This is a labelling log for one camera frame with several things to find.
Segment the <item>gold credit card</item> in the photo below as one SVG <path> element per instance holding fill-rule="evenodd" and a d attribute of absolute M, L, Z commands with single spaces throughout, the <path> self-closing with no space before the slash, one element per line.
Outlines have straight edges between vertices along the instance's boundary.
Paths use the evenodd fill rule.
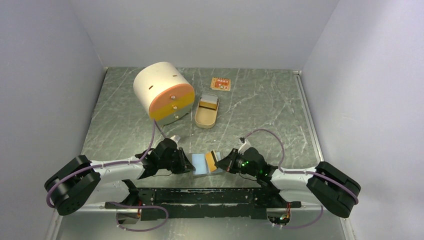
<path fill-rule="evenodd" d="M 212 173 L 218 169 L 216 167 L 217 156 L 213 150 L 205 154 L 205 162 L 209 173 Z"/>

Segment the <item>gold oval tray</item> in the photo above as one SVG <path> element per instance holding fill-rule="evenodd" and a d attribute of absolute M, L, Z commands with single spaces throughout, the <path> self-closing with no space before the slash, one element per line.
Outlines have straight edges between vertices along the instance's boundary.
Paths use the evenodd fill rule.
<path fill-rule="evenodd" d="M 219 104 L 218 104 L 217 110 L 201 108 L 199 107 L 199 104 L 198 104 L 195 117 L 194 117 L 195 124 L 199 128 L 203 128 L 203 129 L 212 128 L 216 123 L 218 109 L 219 109 Z"/>

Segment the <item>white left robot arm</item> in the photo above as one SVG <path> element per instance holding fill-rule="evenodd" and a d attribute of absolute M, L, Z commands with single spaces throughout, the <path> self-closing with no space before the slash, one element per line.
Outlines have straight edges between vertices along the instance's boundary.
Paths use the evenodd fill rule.
<path fill-rule="evenodd" d="M 159 170 L 174 175 L 196 168 L 172 138 L 129 158 L 95 161 L 79 155 L 45 183 L 47 205 L 61 216 L 70 215 L 85 205 L 110 203 L 119 207 L 143 206 L 135 180 L 153 177 Z"/>

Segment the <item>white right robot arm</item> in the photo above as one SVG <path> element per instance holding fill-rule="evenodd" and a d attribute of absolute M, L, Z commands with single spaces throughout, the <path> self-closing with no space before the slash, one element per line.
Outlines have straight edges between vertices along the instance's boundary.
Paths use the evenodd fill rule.
<path fill-rule="evenodd" d="M 359 203 L 360 184 L 325 161 L 304 169 L 279 168 L 267 163 L 263 155 L 250 147 L 243 153 L 234 148 L 214 165 L 231 174 L 254 177 L 262 188 L 271 192 L 269 199 L 275 207 L 287 202 L 305 202 L 348 218 Z"/>

